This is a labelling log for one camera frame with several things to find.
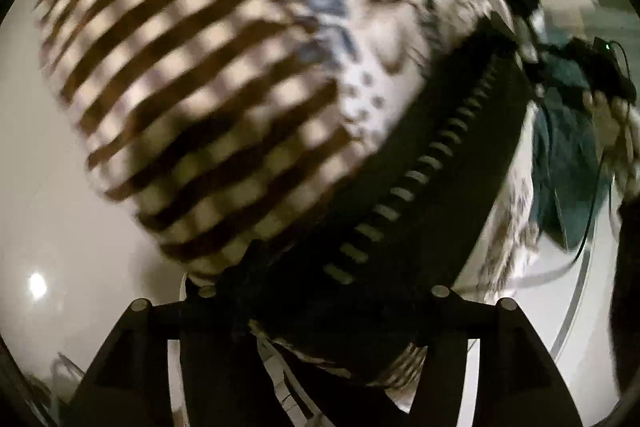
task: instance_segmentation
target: person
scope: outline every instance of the person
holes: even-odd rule
[[[585,93],[593,117],[598,151],[623,196],[618,258],[609,313],[614,367],[620,393],[634,386],[640,369],[640,114],[625,100],[607,100],[602,92]],[[624,426],[640,425],[640,403]]]

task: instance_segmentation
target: patterned fabric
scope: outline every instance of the patterned fabric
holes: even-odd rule
[[[491,10],[510,22],[503,0],[36,0],[92,182],[202,283],[311,226]]]

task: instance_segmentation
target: striped fabric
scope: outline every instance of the striped fabric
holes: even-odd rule
[[[503,0],[36,0],[96,189],[207,283],[286,247]]]

